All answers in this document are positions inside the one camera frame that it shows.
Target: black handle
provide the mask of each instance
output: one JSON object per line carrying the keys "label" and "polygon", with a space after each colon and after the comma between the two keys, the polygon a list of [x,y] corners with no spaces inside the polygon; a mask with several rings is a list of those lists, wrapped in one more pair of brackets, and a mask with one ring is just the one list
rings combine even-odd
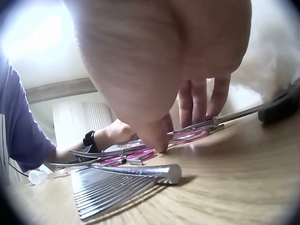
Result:
{"label": "black handle", "polygon": [[264,124],[276,123],[299,110],[300,86],[297,79],[290,88],[258,111],[258,118]]}

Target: wooden ceiling beam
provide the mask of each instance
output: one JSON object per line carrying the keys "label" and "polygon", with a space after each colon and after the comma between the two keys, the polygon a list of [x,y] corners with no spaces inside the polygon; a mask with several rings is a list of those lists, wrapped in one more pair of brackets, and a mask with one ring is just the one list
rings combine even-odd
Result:
{"label": "wooden ceiling beam", "polygon": [[97,89],[91,79],[87,77],[28,88],[25,91],[29,104],[34,104],[57,98],[94,93],[97,92]]}

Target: metal comb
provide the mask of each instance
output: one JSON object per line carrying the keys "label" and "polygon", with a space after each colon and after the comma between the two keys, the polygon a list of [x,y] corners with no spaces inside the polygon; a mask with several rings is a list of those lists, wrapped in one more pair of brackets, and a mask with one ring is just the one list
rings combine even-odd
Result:
{"label": "metal comb", "polygon": [[71,182],[81,220],[120,205],[155,183],[177,184],[177,164],[141,167],[88,165],[71,171]]}

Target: wooden table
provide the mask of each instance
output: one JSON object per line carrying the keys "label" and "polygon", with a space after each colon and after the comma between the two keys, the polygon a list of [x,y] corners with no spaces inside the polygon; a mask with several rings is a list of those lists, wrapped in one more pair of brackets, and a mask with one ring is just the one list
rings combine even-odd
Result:
{"label": "wooden table", "polygon": [[[257,114],[250,115],[147,161],[147,165],[170,163],[182,168],[178,186],[155,186],[89,224],[278,224],[299,191],[299,114],[267,127]],[[16,185],[9,191],[17,208],[32,221],[83,224],[70,176]]]}

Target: plastic container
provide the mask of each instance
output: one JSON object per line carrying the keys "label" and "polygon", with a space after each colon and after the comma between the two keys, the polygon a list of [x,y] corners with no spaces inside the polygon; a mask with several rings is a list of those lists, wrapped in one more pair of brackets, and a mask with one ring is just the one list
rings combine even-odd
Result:
{"label": "plastic container", "polygon": [[48,174],[45,171],[32,170],[28,174],[28,179],[34,185],[38,185],[48,179]]}

